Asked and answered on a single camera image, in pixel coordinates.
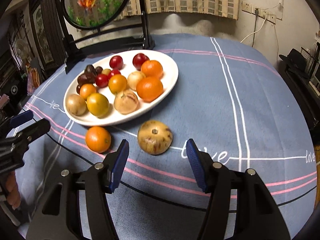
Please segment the left hand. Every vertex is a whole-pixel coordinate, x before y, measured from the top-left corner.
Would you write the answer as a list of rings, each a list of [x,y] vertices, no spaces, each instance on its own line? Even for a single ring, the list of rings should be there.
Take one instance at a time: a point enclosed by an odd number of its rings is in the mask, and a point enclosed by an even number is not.
[[[7,202],[11,205],[13,210],[16,210],[21,204],[21,195],[18,190],[15,172],[9,173],[5,182],[5,188],[8,192]]]

